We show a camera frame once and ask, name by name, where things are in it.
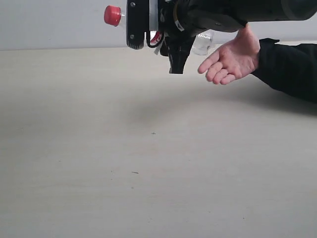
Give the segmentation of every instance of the white tabletop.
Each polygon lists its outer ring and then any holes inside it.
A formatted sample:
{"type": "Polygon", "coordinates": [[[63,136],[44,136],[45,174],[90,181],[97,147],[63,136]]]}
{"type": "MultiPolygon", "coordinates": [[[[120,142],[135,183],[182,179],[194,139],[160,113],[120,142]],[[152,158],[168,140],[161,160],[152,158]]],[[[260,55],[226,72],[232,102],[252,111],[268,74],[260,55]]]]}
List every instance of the white tabletop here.
{"type": "Polygon", "coordinates": [[[0,237],[317,237],[316,106],[203,59],[0,52],[0,237]]]}

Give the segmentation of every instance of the robotic arm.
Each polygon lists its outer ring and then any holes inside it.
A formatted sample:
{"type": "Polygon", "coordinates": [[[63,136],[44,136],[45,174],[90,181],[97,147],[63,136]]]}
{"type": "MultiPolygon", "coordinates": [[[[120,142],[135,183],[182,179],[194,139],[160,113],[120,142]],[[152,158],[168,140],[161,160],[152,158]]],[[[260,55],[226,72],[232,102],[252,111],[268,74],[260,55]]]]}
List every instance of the robotic arm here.
{"type": "Polygon", "coordinates": [[[236,32],[248,22],[303,21],[317,11],[315,0],[127,0],[127,45],[160,46],[170,73],[182,74],[197,35],[209,29],[236,32]],[[151,44],[150,31],[160,35],[151,44]]]}

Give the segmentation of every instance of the black jacket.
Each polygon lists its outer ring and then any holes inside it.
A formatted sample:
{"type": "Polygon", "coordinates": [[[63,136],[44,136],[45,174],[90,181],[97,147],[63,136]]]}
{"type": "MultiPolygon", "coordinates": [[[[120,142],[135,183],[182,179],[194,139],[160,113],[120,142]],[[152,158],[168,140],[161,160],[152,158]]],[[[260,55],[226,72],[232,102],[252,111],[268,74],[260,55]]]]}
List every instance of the black jacket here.
{"type": "Polygon", "coordinates": [[[277,42],[260,40],[259,67],[252,74],[275,90],[317,103],[317,45],[277,42]]]}

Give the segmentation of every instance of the human hand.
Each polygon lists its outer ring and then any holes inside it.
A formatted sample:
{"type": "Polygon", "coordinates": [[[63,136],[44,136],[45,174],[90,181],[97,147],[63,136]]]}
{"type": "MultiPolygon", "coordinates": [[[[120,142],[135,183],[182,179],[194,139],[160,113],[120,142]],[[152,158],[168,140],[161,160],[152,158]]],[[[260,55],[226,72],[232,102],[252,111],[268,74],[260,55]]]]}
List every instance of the human hand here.
{"type": "Polygon", "coordinates": [[[214,84],[226,85],[255,71],[259,64],[260,41],[250,26],[213,52],[198,68],[214,84]]]}

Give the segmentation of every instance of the bottle cap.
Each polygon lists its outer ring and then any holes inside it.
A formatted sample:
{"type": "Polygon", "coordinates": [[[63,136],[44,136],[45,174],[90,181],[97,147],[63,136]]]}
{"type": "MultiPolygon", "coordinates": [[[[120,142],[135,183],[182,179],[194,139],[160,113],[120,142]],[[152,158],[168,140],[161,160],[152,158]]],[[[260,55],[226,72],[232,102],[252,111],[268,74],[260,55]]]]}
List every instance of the bottle cap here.
{"type": "Polygon", "coordinates": [[[107,6],[104,15],[105,23],[118,26],[121,20],[121,8],[118,6],[107,6]]]}

